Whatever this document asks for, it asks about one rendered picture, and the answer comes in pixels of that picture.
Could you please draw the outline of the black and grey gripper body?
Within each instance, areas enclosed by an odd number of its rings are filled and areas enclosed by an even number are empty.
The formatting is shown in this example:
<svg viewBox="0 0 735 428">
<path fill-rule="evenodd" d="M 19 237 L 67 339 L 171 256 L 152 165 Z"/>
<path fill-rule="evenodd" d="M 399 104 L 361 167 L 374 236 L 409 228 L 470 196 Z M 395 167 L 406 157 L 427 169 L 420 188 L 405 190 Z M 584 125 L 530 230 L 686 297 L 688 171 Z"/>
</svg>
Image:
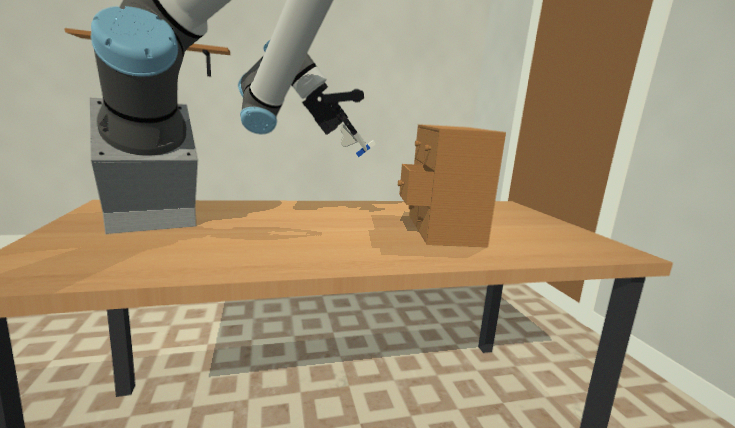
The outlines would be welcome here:
<svg viewBox="0 0 735 428">
<path fill-rule="evenodd" d="M 328 87 L 326 83 L 320 85 L 306 97 L 306 100 L 304 100 L 302 104 L 306 106 L 323 132 L 328 135 L 331 131 L 334 131 L 337 128 L 337 125 L 340 125 L 343 122 L 341 120 L 342 116 L 338 112 L 340 109 L 347 119 L 348 116 L 340 107 L 338 102 L 324 103 L 324 94 L 322 92 L 326 89 L 325 87 Z M 318 97 L 321 97 L 321 101 L 318 101 Z"/>
</svg>

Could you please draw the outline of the blue and white eraser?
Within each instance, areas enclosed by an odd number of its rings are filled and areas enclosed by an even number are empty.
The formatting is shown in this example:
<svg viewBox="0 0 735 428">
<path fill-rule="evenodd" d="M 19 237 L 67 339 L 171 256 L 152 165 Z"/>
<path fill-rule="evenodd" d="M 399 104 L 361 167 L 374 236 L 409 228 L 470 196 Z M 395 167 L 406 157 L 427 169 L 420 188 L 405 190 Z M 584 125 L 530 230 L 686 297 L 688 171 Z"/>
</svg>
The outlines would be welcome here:
<svg viewBox="0 0 735 428">
<path fill-rule="evenodd" d="M 372 148 L 372 147 L 373 147 L 374 145 L 375 145 L 375 142 L 374 142 L 374 140 L 372 140 L 372 141 L 371 141 L 370 143 L 368 143 L 368 144 L 366 145 L 366 147 L 367 147 L 367 151 L 368 151 L 368 150 L 369 150 L 370 148 Z M 360 157 L 360 156 L 361 156 L 362 154 L 364 154 L 364 153 L 365 153 L 365 150 L 364 150 L 364 149 L 362 148 L 362 149 L 360 149 L 360 150 L 359 150 L 359 151 L 358 151 L 358 152 L 356 153 L 356 155 L 357 155 L 358 157 Z"/>
</svg>

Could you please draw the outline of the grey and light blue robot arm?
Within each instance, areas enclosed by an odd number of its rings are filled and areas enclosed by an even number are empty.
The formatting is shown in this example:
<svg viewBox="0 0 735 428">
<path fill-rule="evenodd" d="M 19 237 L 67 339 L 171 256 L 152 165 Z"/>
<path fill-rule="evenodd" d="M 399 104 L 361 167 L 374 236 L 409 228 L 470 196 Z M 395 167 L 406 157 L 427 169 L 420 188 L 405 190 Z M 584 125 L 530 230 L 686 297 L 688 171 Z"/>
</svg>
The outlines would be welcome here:
<svg viewBox="0 0 735 428">
<path fill-rule="evenodd" d="M 207 33 L 207 20 L 230 1 L 123 0 L 93 17 L 103 96 L 97 126 L 104 141 L 143 156 L 171 152 L 184 142 L 186 123 L 178 108 L 183 57 Z M 291 86 L 304 99 L 326 81 L 308 51 L 332 2 L 286 0 L 264 56 L 238 82 L 241 122 L 250 132 L 275 129 Z"/>
</svg>

